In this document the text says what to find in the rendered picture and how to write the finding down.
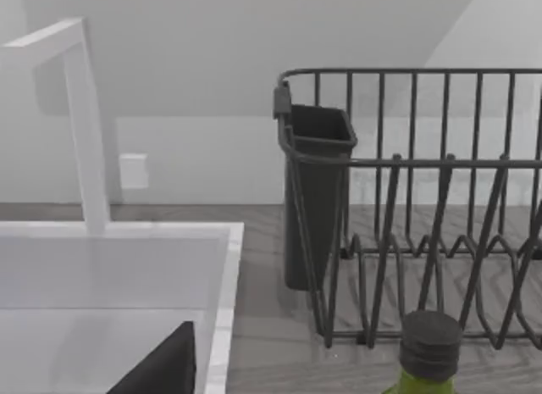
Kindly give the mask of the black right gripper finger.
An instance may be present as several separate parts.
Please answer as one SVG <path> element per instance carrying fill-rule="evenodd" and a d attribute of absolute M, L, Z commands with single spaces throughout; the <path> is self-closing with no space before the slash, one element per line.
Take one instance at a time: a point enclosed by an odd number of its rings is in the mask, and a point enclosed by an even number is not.
<path fill-rule="evenodd" d="M 195 394 L 196 335 L 183 322 L 106 394 Z"/>

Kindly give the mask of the white sink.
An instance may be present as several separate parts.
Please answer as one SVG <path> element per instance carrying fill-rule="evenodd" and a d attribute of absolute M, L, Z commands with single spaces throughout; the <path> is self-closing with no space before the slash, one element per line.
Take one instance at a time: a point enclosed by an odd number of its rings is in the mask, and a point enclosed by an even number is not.
<path fill-rule="evenodd" d="M 0 222 L 0 394 L 106 394 L 183 322 L 226 394 L 241 222 Z"/>

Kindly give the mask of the dark grey cutlery holder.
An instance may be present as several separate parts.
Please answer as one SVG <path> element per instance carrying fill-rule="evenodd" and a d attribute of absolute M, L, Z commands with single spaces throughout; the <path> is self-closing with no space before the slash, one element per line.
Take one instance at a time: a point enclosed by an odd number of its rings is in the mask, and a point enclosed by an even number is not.
<path fill-rule="evenodd" d="M 319 157 L 351 156 L 357 136 L 345 111 L 295 104 L 291 109 L 291 123 L 296 150 Z M 321 288 L 327 268 L 338 206 L 338 185 L 344 166 L 299 163 L 301 195 L 307 215 L 312 260 L 317 273 L 317 287 Z M 285 174 L 285 284 L 296 291 L 306 291 L 308 281 L 301 246 L 300 226 L 295 206 L 291 177 Z"/>

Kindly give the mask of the tall white tap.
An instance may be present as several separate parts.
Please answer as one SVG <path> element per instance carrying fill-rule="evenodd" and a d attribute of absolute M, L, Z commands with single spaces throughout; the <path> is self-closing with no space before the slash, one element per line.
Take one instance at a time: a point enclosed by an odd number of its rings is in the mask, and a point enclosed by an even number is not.
<path fill-rule="evenodd" d="M 105 233 L 110 223 L 102 121 L 88 52 L 84 20 L 59 22 L 0 47 L 0 66 L 34 68 L 60 56 L 64 61 L 69 118 L 88 234 Z"/>

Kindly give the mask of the green bottle with grey cap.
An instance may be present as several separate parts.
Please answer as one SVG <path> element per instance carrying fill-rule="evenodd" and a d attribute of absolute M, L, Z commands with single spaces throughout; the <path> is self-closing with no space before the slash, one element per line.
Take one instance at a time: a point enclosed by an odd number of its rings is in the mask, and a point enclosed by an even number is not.
<path fill-rule="evenodd" d="M 462 337 L 462 327 L 448 314 L 422 309 L 407 314 L 401 325 L 401 372 L 381 394 L 457 394 Z"/>

